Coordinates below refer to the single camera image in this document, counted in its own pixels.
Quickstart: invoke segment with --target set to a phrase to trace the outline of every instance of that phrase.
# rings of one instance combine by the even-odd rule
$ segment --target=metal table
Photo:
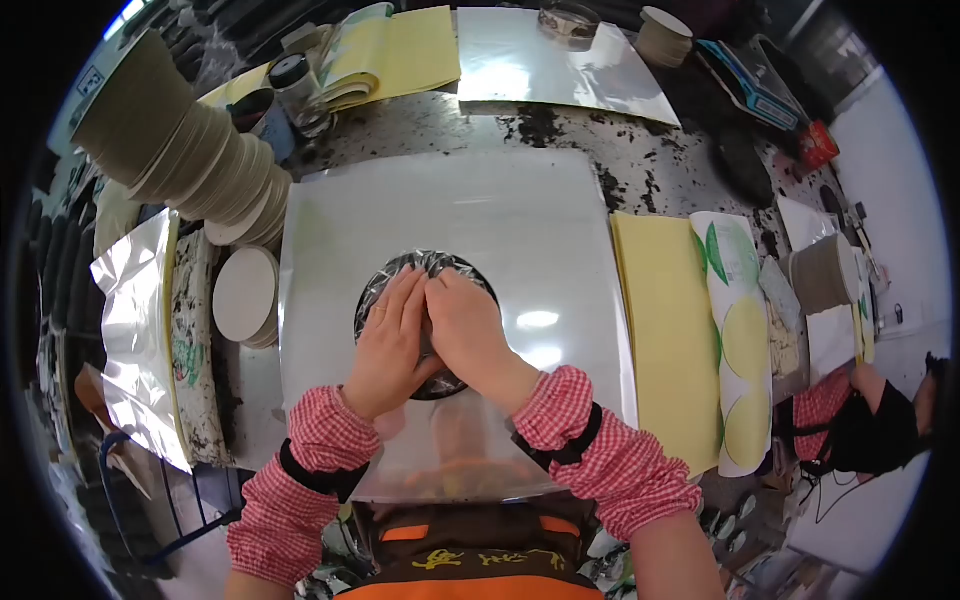
[[[779,255],[789,252],[776,206],[759,210],[740,202],[712,166],[702,133],[663,132],[667,128],[656,125],[648,129],[642,119],[586,108],[541,107],[460,103],[455,94],[429,91],[353,108],[339,113],[331,138],[320,149],[305,153],[309,160],[292,171],[299,180],[323,169],[384,156],[522,145],[574,148],[593,160],[610,209],[670,217],[701,210],[743,215],[751,220],[761,260],[774,247]],[[769,144],[758,150],[775,191],[821,210],[821,185],[841,195],[828,167],[797,182],[789,174],[790,158]],[[763,231],[776,240],[769,250],[759,243]],[[773,241],[770,234],[767,239]],[[801,376],[775,379],[775,400],[806,387],[805,334],[799,347]],[[260,469],[286,437],[279,351],[237,348],[228,364],[233,393],[242,401],[235,411],[235,465]]]

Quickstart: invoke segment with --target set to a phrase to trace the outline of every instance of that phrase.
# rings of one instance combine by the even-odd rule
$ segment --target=brown apron
[[[343,595],[598,600],[600,591],[576,572],[596,531],[594,510],[569,493],[519,504],[397,507],[379,520],[368,505],[354,505],[380,572]]]

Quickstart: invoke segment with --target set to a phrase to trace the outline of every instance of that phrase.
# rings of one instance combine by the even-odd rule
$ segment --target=stack of yellow paper
[[[690,475],[716,467],[723,436],[719,335],[690,221],[611,216],[630,324],[639,427]]]
[[[259,89],[270,64],[203,96],[210,106],[232,104]],[[330,110],[415,94],[460,79],[460,55],[450,7],[393,13],[381,3],[349,16],[330,44],[318,75]]]

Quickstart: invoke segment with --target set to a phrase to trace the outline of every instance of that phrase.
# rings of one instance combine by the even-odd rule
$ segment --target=red box
[[[810,171],[816,171],[840,156],[840,149],[823,121],[814,121],[806,131],[801,132],[800,156]]]

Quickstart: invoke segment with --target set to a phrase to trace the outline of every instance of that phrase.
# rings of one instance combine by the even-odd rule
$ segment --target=woman's left hand
[[[370,309],[353,371],[341,391],[344,403],[361,419],[373,421],[399,407],[444,365],[436,356],[418,365],[427,279],[423,269],[403,267]]]

